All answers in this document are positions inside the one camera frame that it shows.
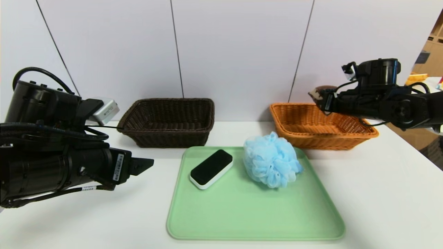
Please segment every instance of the brown wicker basket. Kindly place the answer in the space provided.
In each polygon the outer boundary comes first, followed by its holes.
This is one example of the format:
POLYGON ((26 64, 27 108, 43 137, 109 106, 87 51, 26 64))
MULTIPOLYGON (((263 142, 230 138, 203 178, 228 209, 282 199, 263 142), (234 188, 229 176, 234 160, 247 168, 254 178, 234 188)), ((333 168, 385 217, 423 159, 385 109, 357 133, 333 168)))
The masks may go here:
POLYGON ((205 145, 214 125, 214 102, 207 98, 153 98, 136 101, 118 131, 142 148, 205 145))
POLYGON ((378 136, 375 128, 362 125, 358 118, 338 113, 326 116, 315 104, 276 103, 270 109, 277 134, 295 147, 350 150, 378 136))

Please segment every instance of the black motor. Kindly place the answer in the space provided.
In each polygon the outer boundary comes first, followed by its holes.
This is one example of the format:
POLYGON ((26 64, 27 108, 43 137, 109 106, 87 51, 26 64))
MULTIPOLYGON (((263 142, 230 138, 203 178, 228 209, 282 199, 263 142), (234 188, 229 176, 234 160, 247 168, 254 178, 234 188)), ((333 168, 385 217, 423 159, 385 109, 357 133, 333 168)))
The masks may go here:
POLYGON ((110 120, 118 112, 113 100, 82 100, 59 78, 36 67, 19 71, 12 86, 6 121, 0 124, 0 206, 20 207, 85 190, 112 191, 153 165, 152 159, 109 148, 104 142, 108 135, 85 125, 86 120, 110 120), (48 75, 66 92, 20 81, 28 71, 48 75), (101 185, 72 188, 92 181, 101 185))
POLYGON ((443 124, 443 92, 431 93, 422 82, 409 86, 396 84, 400 62, 395 58, 355 62, 342 66, 350 82, 336 86, 319 86, 309 94, 326 115, 341 113, 355 116, 365 126, 391 122, 401 129, 432 128, 440 132, 443 124), (340 88, 356 83, 357 87, 346 91, 340 88), (425 93, 414 86, 422 86, 425 93), (362 118, 382 120, 368 125, 362 118))

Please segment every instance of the black cable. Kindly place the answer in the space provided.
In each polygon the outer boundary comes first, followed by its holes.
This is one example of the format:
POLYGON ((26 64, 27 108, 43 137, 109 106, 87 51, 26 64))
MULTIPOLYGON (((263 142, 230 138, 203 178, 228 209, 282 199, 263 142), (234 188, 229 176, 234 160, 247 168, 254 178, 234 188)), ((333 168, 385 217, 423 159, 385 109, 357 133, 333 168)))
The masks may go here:
POLYGON ((413 86, 422 86, 424 88, 424 90, 426 91, 426 93, 431 93, 431 91, 429 90, 429 86, 427 86, 423 82, 415 82, 413 84, 408 85, 408 87, 410 87, 410 88, 412 88, 413 86))
POLYGON ((14 76, 14 79, 12 80, 12 90, 16 89, 16 86, 19 83, 19 80, 22 77, 22 75, 25 74, 26 72, 31 72, 31 71, 39 72, 39 73, 49 76, 50 78, 55 80, 67 93, 74 94, 74 92, 72 92, 71 89, 69 89, 69 87, 57 76, 53 75, 49 71, 44 70, 43 68, 33 67, 33 66, 25 67, 16 73, 16 75, 14 76))
POLYGON ((106 126, 106 125, 85 125, 85 127, 103 127, 103 128, 124 129, 123 127, 106 126))
POLYGON ((424 94, 424 92, 422 92, 420 90, 417 90, 417 89, 414 89, 414 88, 412 88, 411 91, 414 92, 414 93, 422 93, 422 94, 424 94))
POLYGON ((81 132, 68 131, 59 128, 54 128, 51 126, 40 125, 40 124, 38 125, 32 123, 3 123, 0 124, 0 130, 1 131, 8 131, 8 130, 44 131, 44 132, 62 134, 65 136, 78 138, 81 140, 92 140, 92 141, 103 141, 109 138, 108 135, 93 130, 91 128, 86 128, 85 130, 96 135, 89 135, 81 132))
POLYGON ((19 137, 23 134, 28 133, 29 135, 33 135, 36 133, 35 131, 27 131, 27 130, 11 130, 11 131, 0 131, 0 138, 4 137, 19 137))
POLYGON ((0 146, 3 145, 17 145, 17 144, 26 144, 30 146, 39 146, 39 142, 37 141, 30 141, 23 138, 13 137, 13 136, 7 136, 7 137, 0 137, 0 146))
POLYGON ((337 92, 338 89, 340 89, 340 88, 342 88, 342 87, 344 87, 344 86, 350 85, 350 84, 352 84, 352 83, 355 83, 355 82, 357 82, 357 81, 358 81, 358 79, 353 80, 353 81, 350 81, 350 82, 347 82, 347 83, 345 83, 345 84, 342 84, 342 85, 340 85, 339 87, 337 87, 337 88, 335 89, 335 92, 337 92))
POLYGON ((362 125, 364 125, 366 127, 374 127, 374 126, 385 125, 385 124, 389 123, 389 121, 386 121, 386 122, 381 122, 381 123, 374 124, 374 125, 373 124, 367 124, 367 123, 363 122, 363 120, 361 118, 359 118, 358 121, 360 122, 360 124, 362 124, 362 125))
MULTIPOLYGON (((96 187, 96 190, 107 190, 107 191, 113 191, 115 185, 113 186, 105 186, 105 185, 98 185, 98 186, 94 186, 96 187)), ((57 191, 51 194, 47 194, 47 195, 42 195, 39 197, 35 197, 35 198, 29 198, 29 199, 18 199, 18 200, 5 200, 5 207, 6 208, 17 208, 17 207, 22 207, 26 204, 32 203, 32 202, 40 202, 40 201, 44 201, 47 199, 51 199, 54 197, 58 197, 61 195, 66 195, 66 194, 71 194, 71 193, 75 193, 75 192, 80 192, 83 191, 83 187, 76 187, 76 188, 71 188, 71 189, 66 189, 66 190, 62 190, 62 191, 57 191)))

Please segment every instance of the cardboard box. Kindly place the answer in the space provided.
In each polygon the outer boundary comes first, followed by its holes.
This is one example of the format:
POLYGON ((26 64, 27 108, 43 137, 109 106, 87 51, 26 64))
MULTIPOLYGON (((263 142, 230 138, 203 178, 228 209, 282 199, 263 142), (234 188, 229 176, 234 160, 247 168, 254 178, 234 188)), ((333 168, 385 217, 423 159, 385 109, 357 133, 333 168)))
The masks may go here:
POLYGON ((437 134, 432 133, 424 128, 402 131, 400 128, 397 128, 392 124, 387 124, 386 126, 388 126, 391 130, 397 133, 401 138, 403 138, 406 142, 408 142, 417 150, 425 148, 439 137, 437 134))

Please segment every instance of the blue bath sponge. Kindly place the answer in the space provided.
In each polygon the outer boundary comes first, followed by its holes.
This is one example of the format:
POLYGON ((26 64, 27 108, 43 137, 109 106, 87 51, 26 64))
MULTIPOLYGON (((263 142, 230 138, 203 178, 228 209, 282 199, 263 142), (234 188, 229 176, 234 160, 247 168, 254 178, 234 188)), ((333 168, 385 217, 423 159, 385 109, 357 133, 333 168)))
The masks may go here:
POLYGON ((246 140, 244 148, 248 175, 270 188, 286 187, 303 171, 292 145, 275 132, 246 140))

